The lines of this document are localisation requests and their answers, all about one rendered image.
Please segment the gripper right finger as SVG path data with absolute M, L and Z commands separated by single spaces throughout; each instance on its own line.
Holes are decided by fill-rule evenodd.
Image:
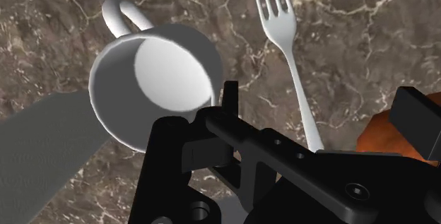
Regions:
M 358 205 L 331 224 L 441 224 L 441 167 L 398 153 L 320 151 L 328 182 Z

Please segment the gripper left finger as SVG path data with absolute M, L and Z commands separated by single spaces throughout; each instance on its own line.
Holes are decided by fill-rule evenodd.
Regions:
M 338 176 L 325 154 L 237 115 L 238 84 L 228 81 L 219 107 L 194 122 L 158 119 L 151 132 L 129 224 L 232 224 L 219 205 L 189 186 L 209 168 L 237 196 L 242 224 L 373 224 L 379 215 L 366 182 Z

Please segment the orange rounded object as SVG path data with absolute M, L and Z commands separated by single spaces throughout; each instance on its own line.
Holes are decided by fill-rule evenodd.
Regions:
M 390 110 L 375 114 L 358 137 L 358 152 L 398 153 L 441 167 L 441 92 L 400 87 Z

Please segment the white mug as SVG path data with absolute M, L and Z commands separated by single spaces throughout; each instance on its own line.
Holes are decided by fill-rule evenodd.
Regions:
M 90 103 L 120 143 L 145 152 L 154 121 L 184 117 L 218 104 L 223 62 L 215 45 L 195 28 L 154 26 L 127 0 L 105 0 L 102 17 L 114 35 L 90 70 Z

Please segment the silver fork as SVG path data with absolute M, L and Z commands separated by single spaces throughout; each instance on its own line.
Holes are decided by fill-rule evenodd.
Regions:
M 316 152 L 324 148 L 310 105 L 307 101 L 300 76 L 295 64 L 293 43 L 297 30 L 297 19 L 291 0 L 275 0 L 277 13 L 272 9 L 271 0 L 265 0 L 268 15 L 264 15 L 261 0 L 255 0 L 264 33 L 284 54 L 293 79 L 298 99 L 301 120 L 307 147 Z

